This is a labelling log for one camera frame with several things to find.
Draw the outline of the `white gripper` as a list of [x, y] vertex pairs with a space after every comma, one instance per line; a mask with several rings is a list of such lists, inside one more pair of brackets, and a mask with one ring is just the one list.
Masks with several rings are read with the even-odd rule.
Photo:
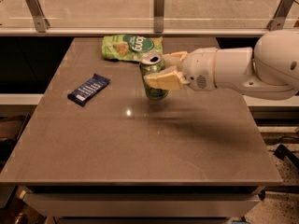
[[[217, 51], [217, 48], [204, 48], [191, 53], [178, 51], [164, 54], [166, 69], [144, 75], [144, 80], [154, 89], [173, 91], [188, 85], [195, 91], [213, 91], [216, 89], [213, 72]], [[178, 70], [181, 63], [182, 72]]]

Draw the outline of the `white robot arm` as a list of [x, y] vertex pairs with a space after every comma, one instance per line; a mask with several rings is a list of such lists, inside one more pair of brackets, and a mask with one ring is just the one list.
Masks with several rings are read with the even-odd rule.
[[250, 97], [285, 100], [299, 91], [299, 34], [276, 30], [253, 48], [202, 48], [164, 55], [166, 68], [145, 76], [162, 90], [230, 89]]

